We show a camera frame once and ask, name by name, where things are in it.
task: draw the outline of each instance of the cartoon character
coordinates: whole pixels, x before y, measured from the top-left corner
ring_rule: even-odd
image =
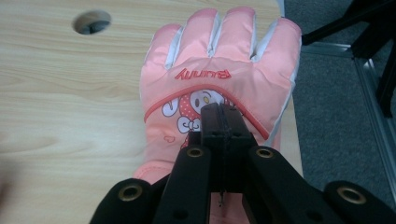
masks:
[[[230,102],[221,94],[211,90],[194,91],[182,95],[163,106],[163,114],[172,117],[177,110],[180,117],[177,120],[177,128],[181,133],[201,131],[201,108],[204,105],[218,103],[229,104]],[[188,137],[181,147],[188,144]]]

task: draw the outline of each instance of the glove finger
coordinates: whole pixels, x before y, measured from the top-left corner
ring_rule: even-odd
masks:
[[[207,58],[219,28],[219,15],[214,8],[195,12],[187,21],[178,45],[174,66],[189,58]]]
[[[280,18],[273,22],[251,58],[266,76],[281,75],[294,80],[301,48],[301,30],[292,21]]]
[[[256,38],[255,12],[251,7],[230,9],[219,30],[214,57],[250,62]]]
[[[172,65],[181,31],[180,25],[168,24],[155,33],[142,68],[143,82],[164,75]]]

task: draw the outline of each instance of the wooden table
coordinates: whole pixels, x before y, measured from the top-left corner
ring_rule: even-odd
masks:
[[[275,0],[0,2],[0,223],[87,223],[109,189],[131,177],[145,146],[140,68],[154,32],[194,11],[254,7],[258,36]],[[76,17],[102,9],[95,35]],[[282,153],[302,173],[293,104]]]

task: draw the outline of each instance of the pink glove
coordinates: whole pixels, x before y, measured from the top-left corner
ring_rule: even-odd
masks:
[[[158,30],[141,74],[148,143],[134,177],[154,183],[168,175],[188,132],[200,131],[200,109],[215,102],[236,106],[257,142],[278,148],[274,140],[294,87],[300,46],[300,28],[284,18],[256,44],[250,7],[229,10],[222,22],[215,9],[202,9],[185,27]],[[211,223],[248,223],[240,195],[226,195],[221,208],[218,199],[212,201]]]

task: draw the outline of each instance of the red text on glove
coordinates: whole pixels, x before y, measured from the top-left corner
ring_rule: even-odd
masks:
[[[207,70],[189,71],[187,68],[184,68],[179,74],[177,74],[177,76],[175,76],[175,79],[189,80],[189,79],[196,78],[196,77],[216,77],[219,79],[227,79],[227,78],[231,78],[231,75],[227,69],[225,69],[223,71],[215,72],[215,71],[207,71]]]

